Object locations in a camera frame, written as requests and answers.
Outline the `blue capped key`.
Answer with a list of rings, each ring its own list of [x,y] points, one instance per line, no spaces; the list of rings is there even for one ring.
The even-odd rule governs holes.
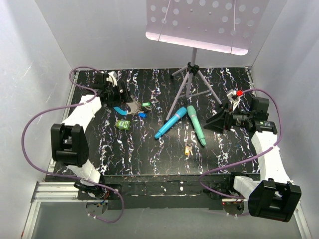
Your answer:
[[[146,115],[145,113],[139,113],[139,117],[141,117],[141,118],[146,118],[147,115]]]

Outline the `orange capped key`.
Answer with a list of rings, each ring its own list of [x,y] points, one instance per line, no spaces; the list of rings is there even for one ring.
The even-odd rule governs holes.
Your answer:
[[[185,154],[186,156],[193,155],[193,153],[192,153],[192,146],[191,146],[191,145],[186,145],[186,146],[185,146],[184,154]]]

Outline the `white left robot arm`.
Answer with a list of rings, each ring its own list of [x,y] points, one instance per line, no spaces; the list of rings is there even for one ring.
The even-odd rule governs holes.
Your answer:
[[[80,184],[89,186],[89,193],[95,199],[105,196],[106,187],[100,183],[101,173],[89,160],[89,146],[85,130],[103,105],[114,108],[122,104],[134,103],[125,83],[117,78],[117,73],[98,72],[92,88],[86,91],[79,105],[60,124],[51,127],[51,149],[54,161],[62,163],[80,178]]]

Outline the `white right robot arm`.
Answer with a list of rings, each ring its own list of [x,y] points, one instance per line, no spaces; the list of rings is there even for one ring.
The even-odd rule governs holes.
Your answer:
[[[217,114],[206,120],[205,129],[225,133],[236,126],[245,128],[258,154],[260,181],[245,173],[232,172],[220,186],[210,186],[218,194],[231,198],[242,196],[248,201],[251,216],[281,222],[289,222],[301,198],[300,186],[292,184],[274,144],[277,128],[268,120],[269,99],[253,97],[248,112],[234,112],[226,105]]]

